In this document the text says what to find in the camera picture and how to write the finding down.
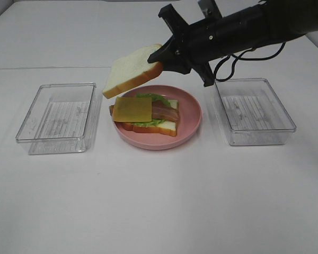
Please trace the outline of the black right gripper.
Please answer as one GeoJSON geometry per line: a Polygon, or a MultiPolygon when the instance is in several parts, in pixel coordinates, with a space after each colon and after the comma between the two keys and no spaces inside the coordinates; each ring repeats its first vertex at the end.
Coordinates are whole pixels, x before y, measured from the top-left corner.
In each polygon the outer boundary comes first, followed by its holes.
{"type": "Polygon", "coordinates": [[[220,19],[204,17],[201,21],[188,24],[172,4],[161,8],[158,16],[169,27],[172,36],[148,57],[147,62],[161,62],[164,71],[183,75],[193,69],[205,87],[212,86],[215,77],[209,62],[216,48],[215,25],[220,19]]]}

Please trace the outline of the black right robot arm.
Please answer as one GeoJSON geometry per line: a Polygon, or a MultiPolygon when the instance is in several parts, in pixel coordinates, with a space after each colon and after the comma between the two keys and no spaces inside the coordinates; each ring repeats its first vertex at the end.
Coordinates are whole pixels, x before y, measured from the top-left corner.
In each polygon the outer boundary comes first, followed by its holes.
{"type": "Polygon", "coordinates": [[[272,44],[285,45],[318,31],[318,1],[260,1],[229,16],[222,16],[215,1],[199,1],[204,19],[188,24],[169,4],[161,17],[172,32],[152,53],[149,63],[160,62],[165,71],[188,74],[194,70],[213,85],[220,66],[230,57],[244,60],[246,52],[272,44]]]}

